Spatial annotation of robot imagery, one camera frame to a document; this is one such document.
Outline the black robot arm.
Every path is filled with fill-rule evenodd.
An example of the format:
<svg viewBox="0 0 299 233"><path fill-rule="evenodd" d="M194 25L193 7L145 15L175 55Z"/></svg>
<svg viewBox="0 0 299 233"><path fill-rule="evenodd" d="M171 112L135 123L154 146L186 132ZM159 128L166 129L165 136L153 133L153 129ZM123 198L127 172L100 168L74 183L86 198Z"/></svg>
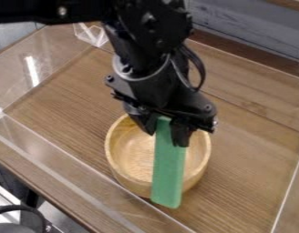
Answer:
<svg viewBox="0 0 299 233"><path fill-rule="evenodd" d="M205 81L206 66L185 44L194 31L185 0L0 0L0 24L92 21L115 49L114 73L104 78L114 98L150 135L167 117L171 143L187 147L197 130L215 129L217 109L189 79L195 65Z"/></svg>

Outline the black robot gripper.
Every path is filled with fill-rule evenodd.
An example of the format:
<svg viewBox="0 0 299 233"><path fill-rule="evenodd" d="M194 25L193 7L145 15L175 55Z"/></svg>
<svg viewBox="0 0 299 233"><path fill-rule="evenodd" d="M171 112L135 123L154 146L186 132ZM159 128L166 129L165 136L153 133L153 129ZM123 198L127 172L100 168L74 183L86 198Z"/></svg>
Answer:
<svg viewBox="0 0 299 233"><path fill-rule="evenodd" d="M163 57L163 63L147 75L138 74L128 64L114 56L114 74L106 85L141 130L153 136L159 116L167 116L171 141L177 147L189 147L193 133L215 130L217 108L199 91L182 82L189 79L189 59L181 54Z"/></svg>

